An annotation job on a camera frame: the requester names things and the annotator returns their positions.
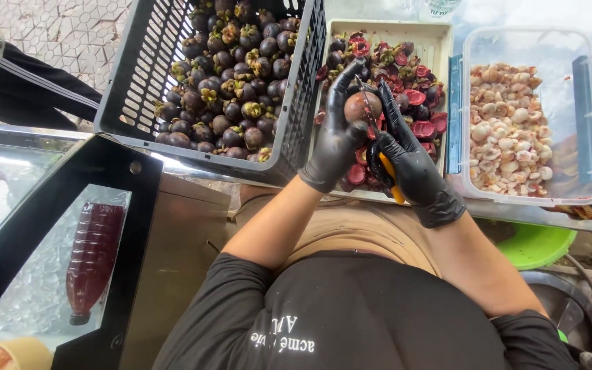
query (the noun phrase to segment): red liquid in bottle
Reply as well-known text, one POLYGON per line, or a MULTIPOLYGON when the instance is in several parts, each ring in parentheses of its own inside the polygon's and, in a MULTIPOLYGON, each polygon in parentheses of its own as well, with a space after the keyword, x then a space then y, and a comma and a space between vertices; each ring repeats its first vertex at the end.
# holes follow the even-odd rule
POLYGON ((72 244, 66 290, 71 325, 83 325, 109 282, 116 261, 124 208, 85 203, 72 244))

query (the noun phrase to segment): forearm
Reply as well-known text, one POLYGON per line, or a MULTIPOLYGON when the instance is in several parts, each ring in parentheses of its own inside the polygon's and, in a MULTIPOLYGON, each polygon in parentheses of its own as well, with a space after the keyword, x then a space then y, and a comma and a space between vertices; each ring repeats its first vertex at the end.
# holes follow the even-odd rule
POLYGON ((489 317, 533 309, 547 316, 515 267, 483 235, 469 213, 453 223, 427 229, 442 277, 462 290, 489 317))
POLYGON ((269 269, 282 266, 323 195, 296 176, 222 251, 269 269))

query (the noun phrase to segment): plastic crate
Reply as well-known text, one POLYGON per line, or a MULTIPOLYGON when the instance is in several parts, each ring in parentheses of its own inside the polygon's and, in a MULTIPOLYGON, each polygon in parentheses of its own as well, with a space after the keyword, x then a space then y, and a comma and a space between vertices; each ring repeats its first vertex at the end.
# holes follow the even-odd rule
POLYGON ((286 16, 301 19, 273 154, 267 162, 243 161, 154 143, 159 125, 153 115, 153 102, 165 101, 165 94, 174 85, 168 73, 169 65, 184 59, 180 41, 193 34, 186 17, 193 6, 179 0, 134 3, 95 117, 95 129, 113 135, 123 144, 169 155, 208 172, 266 184, 286 184, 307 160, 315 114, 312 103, 318 87, 315 77, 325 47, 323 0, 288 1, 289 8, 283 1, 251 1, 257 9, 267 9, 278 19, 286 16))

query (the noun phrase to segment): clear plastic container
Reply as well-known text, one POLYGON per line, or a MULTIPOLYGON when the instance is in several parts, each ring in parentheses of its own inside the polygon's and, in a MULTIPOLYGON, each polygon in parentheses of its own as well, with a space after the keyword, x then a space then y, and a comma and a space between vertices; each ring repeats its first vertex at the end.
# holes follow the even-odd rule
POLYGON ((479 28, 465 40, 460 173, 449 176, 469 198, 553 207, 592 204, 592 44, 582 32, 561 28, 479 28), (554 175, 544 182, 547 198, 509 196, 477 189, 469 175, 470 68, 474 64, 535 66, 543 83, 534 90, 553 130, 554 175))

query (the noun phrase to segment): yellow knife handle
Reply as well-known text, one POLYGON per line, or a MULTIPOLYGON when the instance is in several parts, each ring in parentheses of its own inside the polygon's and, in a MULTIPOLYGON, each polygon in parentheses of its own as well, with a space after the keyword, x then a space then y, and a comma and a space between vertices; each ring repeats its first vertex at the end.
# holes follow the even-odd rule
POLYGON ((383 163, 383 166, 385 166, 385 170, 387 170, 387 173, 389 173, 390 176, 392 176, 392 178, 394 179, 395 185, 394 188, 391 189, 392 195, 394 196, 394 200, 399 204, 404 204, 406 202, 406 199, 403 198, 403 195, 401 195, 401 191, 399 190, 399 186, 397 185, 397 176, 396 172, 394 172, 394 166, 392 165, 390 160, 383 155, 383 153, 379 153, 378 157, 380 158, 380 161, 383 163))

